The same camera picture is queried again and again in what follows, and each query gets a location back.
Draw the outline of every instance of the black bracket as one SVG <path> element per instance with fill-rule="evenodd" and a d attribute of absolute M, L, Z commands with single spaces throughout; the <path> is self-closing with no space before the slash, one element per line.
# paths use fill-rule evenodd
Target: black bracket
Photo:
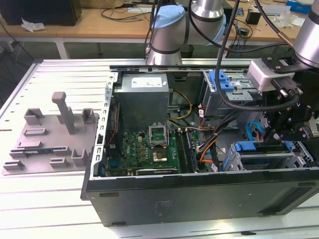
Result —
<path fill-rule="evenodd" d="M 277 74 L 286 74 L 311 69 L 311 66 L 292 57 L 276 58 L 273 56 L 263 57 L 265 65 Z"/>

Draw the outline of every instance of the computer case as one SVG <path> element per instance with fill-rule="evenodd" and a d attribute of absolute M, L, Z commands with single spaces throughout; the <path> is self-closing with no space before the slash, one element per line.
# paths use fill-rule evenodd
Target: computer case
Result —
<path fill-rule="evenodd" d="M 1 0 L 0 11 L 8 25 L 20 25 L 23 18 L 44 25 L 74 26 L 82 9 L 80 0 Z"/>

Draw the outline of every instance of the plastic bag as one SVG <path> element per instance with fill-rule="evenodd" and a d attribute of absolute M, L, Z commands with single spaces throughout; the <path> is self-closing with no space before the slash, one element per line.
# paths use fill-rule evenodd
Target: plastic bag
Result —
<path fill-rule="evenodd" d="M 280 14 L 279 16 L 275 16 L 272 22 L 277 28 L 281 27 L 294 27 L 292 22 L 297 18 L 297 15 L 291 13 L 291 11 L 286 11 Z"/>

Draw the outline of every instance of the blue cable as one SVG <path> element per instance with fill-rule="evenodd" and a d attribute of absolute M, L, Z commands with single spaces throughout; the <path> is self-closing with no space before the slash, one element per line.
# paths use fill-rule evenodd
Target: blue cable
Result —
<path fill-rule="evenodd" d="M 248 138 L 250 141 L 254 141 L 254 138 L 252 136 L 252 133 L 251 133 L 251 130 L 250 130 L 250 126 L 254 124 L 258 130 L 260 131 L 260 133 L 262 133 L 264 131 L 264 129 L 261 127 L 261 125 L 256 122 L 256 121 L 249 121 L 247 124 L 246 124 L 246 132 L 247 132 L 247 135 L 248 135 Z"/>

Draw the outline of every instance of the table leg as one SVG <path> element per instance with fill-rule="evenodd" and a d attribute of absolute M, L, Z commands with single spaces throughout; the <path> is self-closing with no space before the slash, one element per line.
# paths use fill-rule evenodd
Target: table leg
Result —
<path fill-rule="evenodd" d="M 8 52 L 14 52 L 14 48 L 11 45 L 10 41 L 0 41 L 1 46 L 3 46 Z"/>
<path fill-rule="evenodd" d="M 56 44 L 56 47 L 58 48 L 61 59 L 70 59 L 69 53 L 67 49 L 65 48 L 64 42 L 62 40 L 56 41 L 55 44 Z"/>
<path fill-rule="evenodd" d="M 101 56 L 103 55 L 102 43 L 101 43 L 101 42 L 98 42 L 98 43 L 96 43 L 96 46 L 97 46 L 97 48 L 98 48 L 99 57 L 101 57 Z"/>

